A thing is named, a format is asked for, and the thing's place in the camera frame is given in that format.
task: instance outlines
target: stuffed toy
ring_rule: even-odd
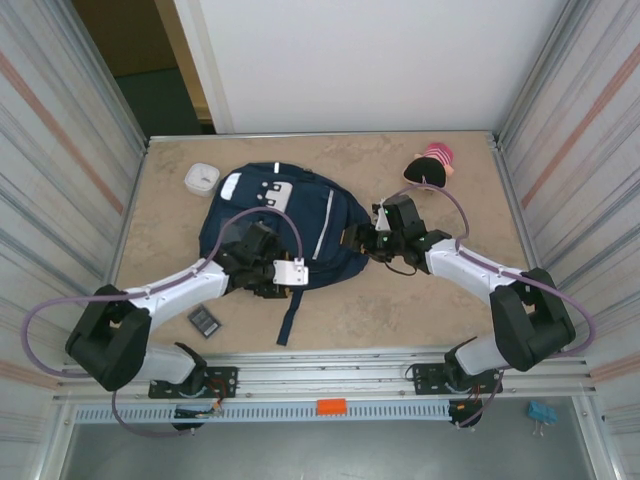
[[[425,152],[414,156],[413,162],[404,170],[404,179],[409,183],[429,183],[444,187],[447,178],[453,175],[453,152],[444,143],[432,143]]]

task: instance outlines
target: cable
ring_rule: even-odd
[[[487,408],[489,408],[489,405],[491,405],[491,402],[493,402],[493,399],[495,398],[496,393],[498,393],[498,390],[500,390],[500,385],[502,385],[502,377],[504,377],[504,370],[500,371],[500,375],[498,376],[498,381],[496,382],[496,386],[494,387],[493,392],[491,392],[491,395],[489,395],[489,398],[487,398],[487,401],[484,402],[484,405],[482,405],[482,407],[480,407],[480,410],[478,410],[476,413],[471,415],[466,420],[460,423],[456,423],[456,426],[458,428],[462,428],[465,425],[471,423],[473,420],[475,420],[480,415],[482,415],[482,412],[484,412]]]
[[[214,382],[222,385],[222,387],[219,389],[220,393],[218,393],[218,391],[216,390]],[[227,398],[227,386],[224,384],[224,380],[221,380],[219,378],[210,378],[208,386],[209,386],[209,389],[213,392],[213,394],[218,397],[218,406],[221,407],[222,400]]]
[[[22,326],[20,328],[20,341],[22,343],[22,349],[24,350],[25,355],[31,361],[31,363],[33,363],[37,368],[42,370],[44,373],[48,373],[49,375],[54,375],[54,376],[63,377],[63,378],[89,378],[90,375],[87,373],[74,373],[74,372],[66,372],[64,370],[55,370],[45,365],[44,363],[42,363],[40,359],[36,356],[36,354],[33,352],[33,349],[29,344],[29,325],[31,324],[31,321],[40,310],[51,307],[53,305],[59,305],[62,303],[120,302],[123,300],[134,300],[136,298],[142,298],[148,295],[153,295],[155,293],[162,292],[168,288],[175,287],[176,285],[180,285],[181,283],[192,278],[194,275],[200,273],[202,270],[204,270],[204,268],[209,263],[211,263],[211,261],[213,260],[213,257],[215,257],[216,253],[218,253],[218,250],[222,245],[222,240],[224,238],[224,234],[227,228],[229,228],[232,223],[238,221],[239,219],[241,219],[246,215],[250,215],[256,212],[275,213],[277,215],[280,215],[282,218],[284,218],[284,220],[291,227],[291,230],[293,230],[293,235],[295,236],[296,245],[298,248],[298,258],[302,258],[303,250],[302,250],[302,239],[300,238],[300,232],[298,232],[298,229],[296,228],[296,225],[293,223],[293,220],[291,220],[291,218],[286,213],[271,207],[249,208],[248,210],[244,210],[238,213],[237,215],[234,215],[233,217],[231,217],[229,220],[225,222],[225,224],[220,229],[220,234],[218,235],[218,239],[216,241],[215,246],[213,247],[213,250],[211,250],[211,253],[209,253],[205,261],[196,269],[195,273],[193,272],[186,273],[180,278],[177,278],[175,280],[172,280],[170,282],[167,282],[162,285],[158,285],[155,288],[152,288],[149,292],[125,293],[121,295],[102,295],[102,296],[91,295],[91,296],[83,296],[83,297],[62,297],[62,298],[54,298],[51,300],[47,300],[46,302],[42,302],[39,305],[36,305],[24,316],[24,320],[22,321]]]
[[[458,209],[458,212],[460,212],[460,216],[462,217],[462,222],[464,223],[464,233],[462,235],[459,235],[458,237],[455,238],[455,245],[456,245],[456,251],[457,253],[462,257],[465,258],[467,260],[469,260],[472,263],[475,263],[476,265],[478,265],[481,268],[484,268],[485,270],[488,270],[492,273],[497,273],[497,274],[501,274],[504,275],[507,278],[511,278],[513,280],[517,280],[521,283],[530,285],[532,287],[538,288],[540,290],[544,290],[545,292],[551,293],[552,295],[555,295],[556,297],[560,298],[561,300],[567,302],[569,305],[573,306],[576,310],[578,310],[578,312],[580,312],[580,315],[582,315],[585,319],[585,321],[587,322],[587,325],[589,326],[589,335],[587,336],[587,339],[580,345],[578,345],[577,347],[574,347],[570,350],[564,351],[564,352],[560,352],[560,353],[556,353],[555,355],[551,355],[550,358],[558,358],[558,357],[568,357],[571,355],[575,355],[577,353],[583,352],[584,350],[586,350],[587,348],[589,348],[589,346],[593,343],[593,341],[596,338],[596,323],[595,320],[593,319],[593,317],[591,316],[591,314],[586,310],[586,308],[584,308],[580,303],[578,303],[577,300],[574,300],[572,297],[570,297],[569,295],[566,295],[564,293],[562,293],[561,291],[550,287],[549,285],[545,285],[544,283],[538,282],[537,280],[533,280],[531,278],[527,278],[527,277],[523,277],[522,275],[518,275],[516,273],[511,273],[511,272],[507,272],[507,271],[500,271],[498,268],[494,267],[493,265],[489,265],[486,262],[483,262],[482,260],[474,257],[473,255],[469,255],[467,252],[465,252],[460,243],[462,242],[462,240],[465,240],[467,238],[469,238],[469,232],[470,232],[470,228],[469,228],[469,220],[467,218],[467,214],[464,212],[464,209],[462,208],[462,205],[460,205],[460,202],[458,202],[458,200],[452,195],[450,194],[447,190],[445,190],[444,188],[440,188],[440,187],[436,187],[435,185],[430,185],[430,184],[426,184],[423,183],[421,185],[411,185],[409,187],[405,187],[402,190],[394,193],[393,195],[391,195],[391,197],[389,198],[393,198],[396,197],[398,195],[402,195],[405,192],[408,192],[410,190],[414,190],[416,188],[421,188],[421,189],[426,189],[426,190],[434,190],[436,192],[440,192],[443,195],[445,195],[449,200],[451,200],[451,202],[453,202],[453,204],[456,206],[456,208]]]
[[[402,275],[404,277],[413,277],[418,271],[416,267],[413,267],[413,272],[411,273],[401,272],[400,270],[396,270],[395,268],[393,268],[387,262],[384,262],[384,266],[387,267],[389,270],[391,270],[393,273],[397,273],[398,275]]]
[[[129,433],[133,433],[134,435],[138,435],[140,437],[146,438],[173,438],[173,437],[182,437],[183,435],[188,435],[192,433],[192,430],[180,430],[175,432],[155,432],[153,430],[147,430],[146,428],[137,428],[128,423],[126,423],[120,414],[118,413],[118,409],[116,408],[116,394],[118,391],[114,391],[113,395],[111,395],[111,413],[113,413],[114,418],[120,424],[122,428],[124,428]]]

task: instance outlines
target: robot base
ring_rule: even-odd
[[[205,370],[205,385],[195,395],[186,395],[180,391],[180,385],[169,382],[151,382],[149,398],[180,399],[180,398],[234,398],[238,385],[238,369],[236,367],[207,367]]]
[[[415,363],[410,368],[416,395],[450,395],[452,393],[481,395],[493,392],[498,382],[498,370],[487,370],[473,377],[472,386],[460,389],[450,384],[444,372],[444,363]],[[500,392],[502,392],[502,386],[498,390],[498,393]]]

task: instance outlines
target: orange label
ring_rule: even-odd
[[[318,400],[318,415],[346,415],[346,398],[329,398]]]

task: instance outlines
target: doorway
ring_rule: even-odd
[[[172,0],[72,3],[145,137],[215,133]]]

